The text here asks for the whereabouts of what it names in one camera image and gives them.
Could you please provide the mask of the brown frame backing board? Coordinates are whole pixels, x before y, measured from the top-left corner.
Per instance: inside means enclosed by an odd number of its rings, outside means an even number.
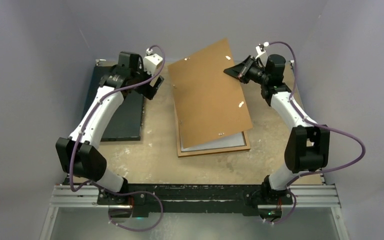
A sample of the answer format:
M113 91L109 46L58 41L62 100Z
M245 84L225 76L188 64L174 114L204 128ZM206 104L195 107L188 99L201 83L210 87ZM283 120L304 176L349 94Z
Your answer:
M232 51L227 38L209 46L168 66L175 103L183 105L231 104L244 102L241 107L248 106L241 83L223 73L224 69L234 66Z

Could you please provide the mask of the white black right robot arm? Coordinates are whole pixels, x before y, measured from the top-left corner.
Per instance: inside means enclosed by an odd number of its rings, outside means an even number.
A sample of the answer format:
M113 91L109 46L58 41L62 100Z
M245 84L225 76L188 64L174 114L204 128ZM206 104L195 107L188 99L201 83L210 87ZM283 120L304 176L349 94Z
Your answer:
M269 55L265 64L250 55L223 71L243 84L250 81L259 84L262 98L290 130L284 164L267 175L261 184L260 196L268 204L287 195L292 180L300 173L313 173L328 163L330 131L305 122L306 115L295 101L292 90L284 83L285 68L286 59L279 54Z

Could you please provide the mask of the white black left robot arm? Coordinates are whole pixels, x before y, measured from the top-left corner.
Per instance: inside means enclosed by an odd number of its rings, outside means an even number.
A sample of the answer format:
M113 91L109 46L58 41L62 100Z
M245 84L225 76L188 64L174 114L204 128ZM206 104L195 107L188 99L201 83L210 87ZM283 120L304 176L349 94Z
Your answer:
M156 95L164 81L160 74L165 63L164 53L157 54L152 47L145 56L121 51L117 63L100 78L94 99L80 123L68 137L58 138L55 144L73 192L91 184L109 193L118 205L128 201L128 180L109 169L98 148L111 118L132 91L149 100Z

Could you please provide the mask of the plant window photo print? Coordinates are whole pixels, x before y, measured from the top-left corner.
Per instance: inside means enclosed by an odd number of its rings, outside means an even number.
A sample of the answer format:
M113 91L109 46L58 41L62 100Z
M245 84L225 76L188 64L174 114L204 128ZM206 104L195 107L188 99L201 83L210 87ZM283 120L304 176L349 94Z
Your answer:
M209 141L206 143L198 144L191 147L184 147L182 141L180 142L180 150L182 152L196 152L205 150L215 150L233 147L242 147L246 145L245 132L239 132L229 136L222 136L219 139Z

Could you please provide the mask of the light wooden picture frame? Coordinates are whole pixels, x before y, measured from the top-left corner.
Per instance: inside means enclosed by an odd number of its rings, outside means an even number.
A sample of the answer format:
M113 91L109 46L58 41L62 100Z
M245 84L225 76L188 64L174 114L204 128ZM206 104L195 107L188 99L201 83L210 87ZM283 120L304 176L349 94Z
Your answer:
M246 107L239 108L237 104L221 107L220 103L215 105L206 103L204 105L183 105L177 102L174 104L174 112L177 155L179 157L239 152L251 149L247 131L252 128L252 124ZM181 151L180 142L182 142L184 148L189 148L240 132L245 132L245 146L190 152Z

